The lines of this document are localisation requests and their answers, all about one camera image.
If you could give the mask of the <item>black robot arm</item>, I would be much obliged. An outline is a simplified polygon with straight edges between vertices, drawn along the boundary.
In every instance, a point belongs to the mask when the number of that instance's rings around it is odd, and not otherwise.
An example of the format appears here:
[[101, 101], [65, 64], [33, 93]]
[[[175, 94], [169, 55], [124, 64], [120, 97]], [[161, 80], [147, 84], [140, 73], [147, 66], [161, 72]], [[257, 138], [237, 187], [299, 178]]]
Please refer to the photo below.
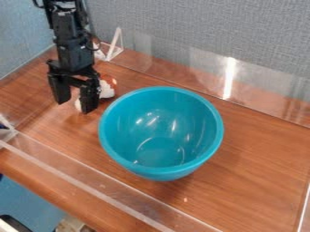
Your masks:
[[70, 87], [80, 89], [81, 112], [86, 114], [97, 108], [100, 74], [93, 69], [93, 35], [88, 32], [88, 17], [82, 0], [42, 0], [37, 8], [45, 10], [49, 29], [53, 31], [53, 43], [57, 47], [57, 59], [48, 60], [48, 84], [57, 104], [70, 99]]

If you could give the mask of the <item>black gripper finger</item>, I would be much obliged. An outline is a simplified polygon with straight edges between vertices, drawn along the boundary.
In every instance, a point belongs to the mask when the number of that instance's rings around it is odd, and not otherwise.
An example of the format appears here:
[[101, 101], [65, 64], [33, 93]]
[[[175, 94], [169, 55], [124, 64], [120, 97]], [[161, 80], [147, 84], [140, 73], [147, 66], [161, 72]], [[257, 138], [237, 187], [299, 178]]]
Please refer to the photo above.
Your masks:
[[70, 86], [66, 80], [60, 75], [48, 75], [48, 84], [57, 104], [66, 102], [70, 99]]
[[80, 104], [82, 114], [89, 113], [97, 108], [98, 105], [98, 88], [94, 86], [80, 87]]

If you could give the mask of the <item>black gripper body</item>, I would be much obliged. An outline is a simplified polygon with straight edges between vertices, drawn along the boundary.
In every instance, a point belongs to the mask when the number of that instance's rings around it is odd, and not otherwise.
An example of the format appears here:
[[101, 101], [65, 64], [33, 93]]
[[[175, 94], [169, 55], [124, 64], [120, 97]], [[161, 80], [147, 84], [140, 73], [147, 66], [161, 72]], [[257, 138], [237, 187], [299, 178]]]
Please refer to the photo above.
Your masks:
[[70, 87], [80, 88], [88, 78], [98, 77], [93, 68], [96, 49], [92, 45], [92, 37], [89, 35], [69, 38], [56, 36], [53, 42], [57, 48], [57, 59], [49, 59], [45, 62], [46, 76], [60, 75]]

